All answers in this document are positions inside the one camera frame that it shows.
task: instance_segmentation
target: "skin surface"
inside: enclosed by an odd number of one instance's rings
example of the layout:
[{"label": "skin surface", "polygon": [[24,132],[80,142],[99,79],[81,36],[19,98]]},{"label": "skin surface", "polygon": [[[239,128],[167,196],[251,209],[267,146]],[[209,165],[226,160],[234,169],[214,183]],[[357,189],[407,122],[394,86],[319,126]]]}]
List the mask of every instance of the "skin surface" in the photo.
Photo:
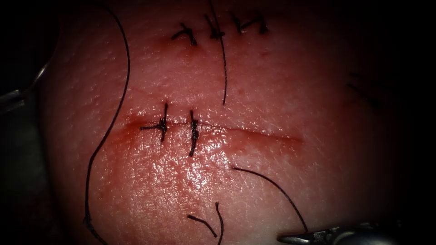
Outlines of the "skin surface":
[{"label": "skin surface", "polygon": [[[302,233],[286,197],[310,231],[395,214],[407,153],[401,109],[380,77],[388,60],[363,28],[329,9],[283,1],[214,3],[227,61],[204,19],[207,1],[108,4],[126,32],[131,73],[114,128],[95,158],[89,205],[109,244],[279,244]],[[259,10],[268,32],[242,23]],[[42,118],[52,182],[72,234],[98,241],[82,224],[89,158],[105,134],[125,85],[127,55],[111,16],[92,5],[62,9],[62,34],[42,87]],[[189,37],[171,36],[179,22]],[[363,94],[347,86],[353,84]],[[373,106],[366,96],[382,105]],[[164,116],[160,131],[143,130]],[[191,119],[198,119],[194,156]]]}]

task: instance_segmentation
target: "dark background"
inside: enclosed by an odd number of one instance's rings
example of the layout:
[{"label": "dark background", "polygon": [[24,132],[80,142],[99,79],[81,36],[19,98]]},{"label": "dark background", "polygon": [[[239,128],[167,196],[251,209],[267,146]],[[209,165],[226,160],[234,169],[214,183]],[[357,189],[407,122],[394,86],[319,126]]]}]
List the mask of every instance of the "dark background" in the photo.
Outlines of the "dark background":
[{"label": "dark background", "polygon": [[[374,35],[384,42],[385,52],[392,63],[391,79],[404,98],[410,127],[413,127],[417,86],[409,85],[413,67],[410,57],[414,42],[411,40],[414,39],[416,26],[412,22],[414,13],[411,8],[379,1],[330,1],[322,4],[327,5],[336,11],[338,18],[373,30]],[[22,2],[2,7],[0,95],[13,89],[27,88],[49,60],[59,35],[61,7],[53,1]],[[0,242],[73,244],[50,188],[38,124],[37,91],[38,86],[25,99],[26,106],[0,115],[0,195],[3,211]],[[413,218],[410,214],[409,211],[404,213],[407,222]]]}]

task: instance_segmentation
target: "skin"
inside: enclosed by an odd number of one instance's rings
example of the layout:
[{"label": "skin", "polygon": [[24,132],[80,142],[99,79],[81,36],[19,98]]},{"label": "skin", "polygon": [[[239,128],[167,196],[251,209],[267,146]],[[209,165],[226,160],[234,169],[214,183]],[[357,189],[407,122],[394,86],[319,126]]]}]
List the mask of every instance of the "skin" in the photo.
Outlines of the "skin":
[{"label": "skin", "polygon": [[[349,76],[387,73],[384,47],[366,29],[329,8],[214,3],[225,32],[223,106],[222,51],[209,38],[207,1],[108,5],[126,32],[131,59],[124,103],[90,180],[92,222],[109,244],[216,244],[205,225],[187,218],[207,221],[219,237],[215,202],[223,245],[280,244],[278,234],[304,231],[274,185],[232,167],[277,183],[309,231],[401,210],[408,146],[400,102],[388,80]],[[259,10],[268,32],[259,34],[253,24],[238,34],[230,10],[242,23]],[[127,56],[104,10],[71,4],[60,12],[62,33],[41,88],[51,180],[71,234],[98,244],[82,223],[86,172],[119,105]],[[179,22],[193,30],[198,46],[185,34],[170,39]],[[157,124],[165,103],[161,142],[159,130],[139,127]],[[199,121],[193,157],[190,110]]]}]

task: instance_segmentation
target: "loose suture thread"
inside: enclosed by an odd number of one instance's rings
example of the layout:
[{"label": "loose suture thread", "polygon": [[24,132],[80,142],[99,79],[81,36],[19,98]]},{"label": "loose suture thread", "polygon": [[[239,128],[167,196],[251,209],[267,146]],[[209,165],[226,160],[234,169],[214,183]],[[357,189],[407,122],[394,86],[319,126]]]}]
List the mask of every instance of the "loose suture thread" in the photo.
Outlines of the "loose suture thread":
[{"label": "loose suture thread", "polygon": [[199,219],[197,217],[194,217],[192,215],[188,215],[187,218],[205,224],[209,228],[210,232],[212,232],[213,237],[217,237],[217,234],[215,233],[215,231],[213,231],[212,227],[206,221]]},{"label": "loose suture thread", "polygon": [[221,230],[220,235],[219,235],[219,240],[218,240],[218,243],[217,243],[217,244],[220,245],[220,244],[221,244],[221,241],[223,240],[223,234],[224,234],[224,221],[223,221],[223,218],[221,217],[221,213],[219,212],[218,205],[219,205],[219,203],[218,203],[218,202],[215,202],[215,208],[216,208],[217,213],[218,213],[219,225],[220,225],[220,230]]},{"label": "loose suture thread", "polygon": [[[218,245],[220,245],[220,244],[221,244],[221,241],[223,240],[223,234],[224,234],[224,221],[223,221],[223,218],[221,217],[221,213],[219,212],[219,208],[218,208],[218,206],[219,206],[219,203],[218,203],[218,202],[215,202],[215,209],[216,209],[217,214],[218,214],[219,225],[220,225],[220,235],[219,235],[219,239],[218,239]],[[201,222],[201,223],[205,224],[205,225],[209,228],[209,230],[212,232],[212,235],[213,235],[214,237],[217,237],[217,234],[215,233],[215,231],[213,231],[212,227],[211,227],[211,226],[210,226],[206,221],[204,221],[204,220],[202,220],[202,219],[199,219],[199,218],[197,218],[197,217],[194,217],[194,216],[192,216],[192,215],[188,215],[187,217],[188,217],[189,219],[194,220],[194,221],[198,221],[198,222]]]},{"label": "loose suture thread", "polygon": [[126,75],[126,82],[124,85],[124,90],[123,90],[123,94],[121,95],[121,99],[118,105],[118,108],[115,112],[114,118],[112,119],[112,122],[110,123],[108,130],[106,131],[106,133],[104,134],[103,138],[101,139],[99,145],[97,146],[97,148],[95,149],[95,151],[92,153],[91,158],[89,160],[89,165],[88,165],[88,171],[86,174],[86,187],[85,187],[85,217],[83,219],[83,222],[85,223],[86,227],[88,228],[88,230],[92,233],[92,235],[99,240],[99,242],[101,244],[107,245],[108,243],[98,234],[98,232],[95,230],[94,226],[92,225],[91,221],[91,213],[89,211],[89,180],[91,178],[91,169],[92,169],[92,165],[94,163],[94,159],[97,156],[97,153],[100,151],[101,147],[103,146],[103,144],[106,142],[106,139],[108,138],[110,131],[112,130],[112,128],[114,127],[115,121],[118,117],[118,114],[121,110],[121,106],[123,105],[123,101],[124,98],[126,96],[126,92],[127,92],[127,87],[129,85],[129,77],[130,77],[130,52],[129,52],[129,45],[127,43],[127,38],[126,38],[126,34],[124,32],[123,26],[121,25],[120,20],[118,19],[118,17],[106,6],[100,4],[100,3],[96,3],[93,1],[88,1],[88,3],[94,4],[97,7],[100,7],[102,9],[104,9],[105,11],[107,11],[116,21],[121,34],[123,35],[123,39],[124,39],[124,44],[126,47],[126,54],[127,54],[127,75]]},{"label": "loose suture thread", "polygon": [[232,167],[232,169],[234,169],[234,170],[238,170],[238,171],[247,172],[247,173],[251,173],[251,174],[254,174],[254,175],[256,175],[256,176],[259,176],[259,177],[261,177],[261,178],[263,178],[263,179],[269,181],[271,184],[273,184],[275,187],[277,187],[277,189],[279,189],[279,191],[280,191],[281,193],[283,193],[283,195],[285,195],[285,197],[287,198],[287,200],[289,201],[289,203],[292,205],[292,207],[294,208],[295,212],[297,213],[298,218],[300,219],[301,224],[302,224],[303,227],[304,227],[304,233],[307,233],[307,232],[308,232],[306,222],[304,222],[304,219],[303,219],[303,217],[301,216],[300,211],[298,211],[297,206],[295,206],[294,202],[291,200],[291,198],[288,196],[288,194],[286,194],[286,192],[285,192],[285,191],[284,191],[280,186],[278,186],[278,184],[276,184],[274,181],[272,181],[272,180],[269,179],[268,177],[266,177],[266,176],[264,176],[264,175],[262,175],[262,174],[260,174],[260,173],[256,173],[256,172],[254,172],[254,171],[251,171],[251,170],[242,169],[242,168],[238,168],[238,167]]},{"label": "loose suture thread", "polygon": [[[215,12],[215,9],[213,8],[212,0],[209,0],[209,5],[212,10],[213,18],[215,19],[215,23],[217,23],[217,31],[218,33],[221,33],[221,29],[219,27],[218,23],[218,17],[217,13]],[[221,43],[221,50],[223,51],[223,61],[224,61],[224,98],[223,98],[223,106],[226,105],[226,97],[227,97],[227,62],[226,62],[226,53],[224,51],[224,42],[223,42],[223,36],[219,35],[219,42]]]}]

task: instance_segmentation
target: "black suture thread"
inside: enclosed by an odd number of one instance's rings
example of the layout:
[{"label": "black suture thread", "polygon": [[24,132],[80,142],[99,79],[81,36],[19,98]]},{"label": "black suture thread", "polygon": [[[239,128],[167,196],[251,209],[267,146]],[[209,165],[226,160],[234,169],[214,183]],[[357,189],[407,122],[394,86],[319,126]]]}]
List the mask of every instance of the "black suture thread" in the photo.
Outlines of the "black suture thread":
[{"label": "black suture thread", "polygon": [[272,181],[272,180],[269,179],[268,177],[266,177],[266,176],[264,176],[264,175],[262,175],[262,174],[256,173],[256,172],[254,172],[254,171],[251,171],[251,170],[246,170],[246,169],[242,169],[242,168],[238,168],[238,167],[232,167],[232,169],[234,169],[234,170],[239,170],[239,171],[243,171],[243,172],[247,172],[247,173],[251,173],[251,174],[254,174],[254,175],[256,175],[256,176],[259,176],[259,177],[261,177],[261,178],[263,178],[263,179],[269,181],[271,184],[273,184],[275,187],[277,187],[277,189],[279,189],[279,191],[281,191],[281,192],[285,195],[285,197],[287,198],[287,200],[289,201],[289,203],[290,203],[290,204],[292,205],[292,207],[294,208],[295,212],[297,213],[298,217],[300,218],[301,223],[303,224],[303,227],[304,227],[304,233],[307,233],[307,225],[306,225],[306,222],[304,222],[304,219],[303,219],[303,217],[301,216],[300,211],[298,211],[297,206],[295,206],[295,204],[294,204],[294,202],[291,200],[291,198],[286,194],[286,192],[285,192],[285,191],[284,191],[280,186],[278,186],[278,184],[276,184],[274,181]]},{"label": "black suture thread", "polygon": [[[217,23],[218,33],[221,33],[221,29],[219,28],[217,13],[215,13],[215,9],[213,8],[212,0],[209,0],[210,8],[212,10],[213,18],[215,19],[215,23]],[[224,42],[223,36],[219,36],[219,41],[221,43],[221,50],[223,51],[223,61],[224,61],[224,99],[223,105],[226,104],[226,96],[227,96],[227,62],[226,62],[226,53],[224,52]]]},{"label": "black suture thread", "polygon": [[358,87],[354,86],[351,83],[347,83],[347,86],[353,90],[355,90],[362,98],[364,98],[373,108],[379,108],[381,106],[380,102],[372,97],[366,95],[363,91],[361,91]]},{"label": "black suture thread", "polygon": [[195,147],[197,145],[197,140],[198,140],[198,130],[197,130],[197,124],[198,124],[198,120],[194,119],[193,116],[193,111],[189,111],[191,113],[191,133],[192,133],[192,146],[191,146],[191,151],[189,152],[189,156],[192,157],[194,155],[194,150]]},{"label": "black suture thread", "polygon": [[218,213],[218,218],[219,218],[219,225],[221,227],[221,233],[219,235],[219,240],[218,240],[218,245],[221,244],[221,241],[223,240],[223,234],[224,234],[224,222],[223,222],[223,218],[221,217],[221,214],[219,213],[219,209],[218,209],[218,202],[215,202],[215,208],[217,210]]},{"label": "black suture thread", "polygon": [[235,16],[235,14],[233,12],[230,12],[230,15],[232,17],[233,23],[235,23],[235,25],[236,25],[236,30],[238,31],[239,34],[242,34],[241,21],[239,21],[239,19]]},{"label": "black suture thread", "polygon": [[210,39],[216,39],[216,40],[218,40],[219,36],[224,36],[224,35],[225,35],[224,32],[220,32],[220,33],[218,34],[217,29],[213,26],[212,21],[210,21],[208,15],[204,15],[204,18],[206,19],[206,21],[208,22],[209,27],[210,27],[210,31],[211,31]]},{"label": "black suture thread", "polygon": [[103,146],[103,144],[106,142],[106,139],[108,138],[110,131],[112,130],[112,128],[114,127],[115,121],[118,117],[118,114],[120,112],[121,106],[123,105],[123,101],[124,98],[126,96],[126,92],[127,92],[127,87],[129,85],[129,77],[130,77],[130,53],[129,53],[129,45],[127,44],[127,38],[126,38],[126,34],[124,32],[123,26],[121,25],[120,20],[117,18],[117,16],[106,6],[100,4],[100,3],[96,3],[93,1],[89,1],[89,3],[92,3],[94,5],[96,5],[97,7],[100,7],[102,9],[104,9],[105,11],[107,11],[116,21],[121,34],[123,35],[123,39],[124,39],[124,44],[126,47],[126,54],[127,54],[127,75],[126,75],[126,83],[124,85],[124,90],[123,90],[123,94],[121,95],[121,99],[118,105],[118,108],[115,112],[114,118],[112,119],[112,122],[110,123],[108,130],[106,131],[106,133],[104,134],[102,140],[100,141],[99,145],[97,146],[97,148],[95,149],[95,151],[92,153],[91,158],[89,159],[89,165],[88,165],[88,171],[86,173],[86,184],[85,184],[85,217],[83,218],[83,222],[86,225],[86,228],[88,228],[88,230],[92,233],[92,235],[99,240],[99,242],[103,245],[107,245],[108,243],[103,240],[103,238],[98,234],[98,232],[95,230],[94,226],[92,225],[91,221],[91,213],[89,211],[89,180],[91,178],[91,169],[92,169],[92,165],[94,163],[94,159],[97,156],[97,153],[100,151],[101,147]]},{"label": "black suture thread", "polygon": [[192,215],[188,215],[188,218],[205,224],[209,228],[210,232],[212,232],[213,237],[217,237],[217,234],[215,233],[215,231],[213,231],[212,227],[206,221],[199,219],[197,217],[194,217]]},{"label": "black suture thread", "polygon": [[186,34],[186,35],[189,36],[189,39],[191,40],[191,45],[197,46],[197,41],[195,40],[194,35],[192,34],[192,29],[186,27],[185,24],[183,24],[182,22],[180,23],[180,25],[183,27],[183,30],[178,31],[176,34],[174,34],[171,37],[171,40],[176,39],[181,34]]},{"label": "black suture thread", "polygon": [[258,14],[257,18],[255,18],[255,19],[253,19],[253,20],[243,24],[241,26],[241,29],[245,29],[245,28],[249,27],[251,24],[256,23],[256,22],[259,21],[260,22],[259,33],[260,34],[265,34],[268,31],[267,24],[265,22],[265,18],[260,13],[257,13],[257,14]]},{"label": "black suture thread", "polygon": [[168,130],[167,128],[167,110],[168,103],[165,103],[165,109],[163,111],[163,118],[159,119],[159,123],[153,126],[139,127],[139,130],[147,130],[147,129],[159,129],[162,132],[162,136],[160,137],[160,141],[164,142],[165,134]]},{"label": "black suture thread", "polygon": [[238,30],[239,34],[242,34],[242,29],[245,29],[256,22],[260,22],[260,29],[259,29],[260,34],[265,34],[268,31],[267,24],[265,22],[265,18],[259,12],[257,12],[258,16],[256,18],[254,18],[253,20],[251,20],[243,25],[241,25],[241,21],[235,16],[235,14],[233,12],[230,12],[230,15],[232,17],[232,21],[236,25],[236,29]]}]

